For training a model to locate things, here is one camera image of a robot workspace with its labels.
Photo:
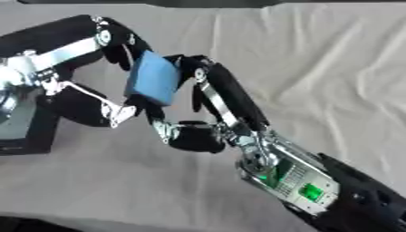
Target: white tablecloth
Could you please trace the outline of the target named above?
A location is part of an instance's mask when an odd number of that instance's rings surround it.
[[[406,196],[406,4],[232,10],[2,3],[0,33],[78,14],[113,17],[161,54],[211,56],[281,134]],[[75,75],[117,101],[126,77],[105,61]],[[190,85],[167,114],[210,118],[192,113]],[[144,118],[116,130],[63,120],[52,154],[0,158],[0,212],[106,232],[313,231],[239,180],[238,156],[166,147]]]

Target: robotic arm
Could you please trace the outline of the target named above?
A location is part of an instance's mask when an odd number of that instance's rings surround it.
[[[226,144],[239,148],[241,178],[320,231],[406,231],[405,198],[280,136],[223,65],[201,55],[162,58],[150,50],[124,25],[88,15],[0,37],[0,116],[9,118],[34,89],[44,93],[38,104],[89,126],[114,128],[145,110],[163,142],[173,148],[212,153]],[[123,105],[71,81],[76,68],[103,56],[124,70],[132,66]],[[206,107],[216,123],[165,121],[161,107],[170,105],[171,95],[188,80],[195,83],[193,110]]]

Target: wrinkled cloth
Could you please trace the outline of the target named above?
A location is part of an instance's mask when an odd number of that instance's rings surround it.
[[[78,14],[112,17],[162,55],[202,53],[223,63],[279,133],[406,196],[406,4],[2,3],[0,32]],[[123,101],[127,76],[100,61],[78,70],[75,80]],[[168,118],[210,120],[192,112],[190,94],[187,84]],[[0,213],[86,224],[89,231],[314,231],[240,180],[238,157],[232,149],[174,150],[144,117],[115,130],[62,120],[51,154],[0,158]],[[109,229],[101,227],[106,221]]]

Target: black robotic forearm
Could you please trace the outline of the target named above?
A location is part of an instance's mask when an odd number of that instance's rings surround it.
[[[406,231],[406,199],[366,174],[320,154],[329,174],[341,186],[339,198],[318,217],[288,208],[322,232]]]

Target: white fabric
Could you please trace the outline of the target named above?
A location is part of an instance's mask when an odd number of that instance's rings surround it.
[[[113,17],[161,54],[211,56],[236,75],[281,134],[406,196],[406,4],[9,3],[0,5],[0,29],[8,34],[78,14]],[[76,73],[78,82],[114,100],[121,99],[125,79],[105,61]],[[172,120],[210,118],[191,112],[190,85],[167,113]],[[61,121],[52,154],[0,158],[0,211],[79,224],[113,221],[139,231],[313,231],[238,179],[238,155],[171,149],[143,118],[116,130]]]

